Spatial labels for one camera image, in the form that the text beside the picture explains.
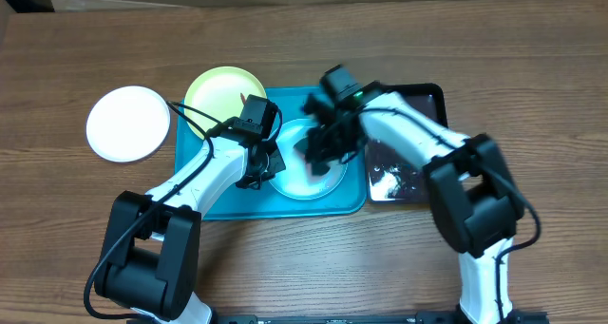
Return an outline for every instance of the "wood grain surface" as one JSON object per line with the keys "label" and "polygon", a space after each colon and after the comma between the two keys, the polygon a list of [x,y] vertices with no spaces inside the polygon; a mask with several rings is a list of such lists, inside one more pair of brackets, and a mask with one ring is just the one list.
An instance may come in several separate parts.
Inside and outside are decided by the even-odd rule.
{"label": "wood grain surface", "polygon": [[[541,241],[510,259],[516,306],[552,323],[606,321],[608,0],[503,0],[11,16],[0,52],[0,322],[98,322],[82,290],[111,203],[172,173],[173,135],[131,164],[89,149],[86,116],[106,92],[144,85],[179,100],[224,65],[265,86],[313,85],[340,62],[362,82],[434,82],[454,129],[494,136],[544,224]],[[423,205],[201,232],[197,293],[221,314],[458,302],[457,256]],[[519,232],[532,234],[529,216]]]}

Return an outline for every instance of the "teal tray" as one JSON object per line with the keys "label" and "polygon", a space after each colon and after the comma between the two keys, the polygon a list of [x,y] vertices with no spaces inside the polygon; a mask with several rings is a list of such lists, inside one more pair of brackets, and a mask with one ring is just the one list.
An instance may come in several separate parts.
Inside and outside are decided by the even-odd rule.
{"label": "teal tray", "polygon": [[[310,93],[324,97],[318,86],[269,87],[266,96],[283,112],[283,121],[306,118],[300,108]],[[175,171],[179,171],[199,152],[202,140],[186,121],[178,119]],[[351,162],[344,179],[328,195],[316,200],[293,200],[279,194],[265,182],[261,190],[228,187],[204,216],[204,220],[280,219],[308,216],[346,215],[359,210],[368,196],[363,154]]]}

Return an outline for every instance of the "tabletop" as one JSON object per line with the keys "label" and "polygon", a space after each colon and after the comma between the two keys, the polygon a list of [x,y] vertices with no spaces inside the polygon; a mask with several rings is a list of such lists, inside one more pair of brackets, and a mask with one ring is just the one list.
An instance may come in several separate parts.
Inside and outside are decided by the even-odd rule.
{"label": "tabletop", "polygon": [[[436,83],[453,129],[492,135],[544,229],[509,259],[515,306],[552,323],[605,320],[608,0],[487,0],[12,15],[0,52],[0,322],[98,322],[82,291],[112,201],[172,174],[174,128],[142,162],[91,151],[86,117],[106,92],[143,85],[177,101],[217,66],[314,85],[338,63],[362,83]],[[532,233],[526,215],[516,242]],[[196,292],[220,314],[451,310],[460,287],[426,205],[201,227]]]}

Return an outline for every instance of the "round plate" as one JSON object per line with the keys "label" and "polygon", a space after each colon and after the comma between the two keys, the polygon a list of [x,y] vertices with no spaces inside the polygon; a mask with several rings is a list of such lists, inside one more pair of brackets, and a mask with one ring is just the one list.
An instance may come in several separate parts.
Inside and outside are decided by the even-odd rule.
{"label": "round plate", "polygon": [[316,124],[312,120],[298,119],[287,122],[276,139],[286,169],[276,174],[270,184],[279,193],[295,200],[314,200],[323,197],[342,181],[347,165],[330,162],[330,171],[323,176],[314,176],[311,165],[294,145],[306,137],[306,132]]}
{"label": "round plate", "polygon": [[[190,105],[224,122],[233,116],[239,116],[243,109],[240,94],[245,97],[256,95],[266,98],[266,90],[259,80],[251,73],[238,67],[212,68],[197,78],[186,92],[185,105]],[[203,130],[213,128],[216,123],[197,114],[185,110],[185,115],[200,125]],[[197,129],[190,129],[204,139]]]}
{"label": "round plate", "polygon": [[164,99],[143,86],[111,91],[93,106],[86,139],[95,153],[112,162],[133,162],[154,152],[169,132]]}

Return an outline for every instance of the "yellow plate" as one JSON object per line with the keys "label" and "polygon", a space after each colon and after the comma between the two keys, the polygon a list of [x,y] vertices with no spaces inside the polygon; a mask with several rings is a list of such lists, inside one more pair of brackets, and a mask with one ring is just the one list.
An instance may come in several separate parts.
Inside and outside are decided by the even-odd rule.
{"label": "yellow plate", "polygon": [[[240,115],[243,109],[241,93],[245,97],[255,95],[266,98],[264,86],[253,74],[238,67],[216,67],[201,74],[190,85],[184,103],[226,121]],[[186,109],[185,114],[205,131],[216,125],[192,110]],[[204,139],[194,126],[188,125],[199,138]]]}

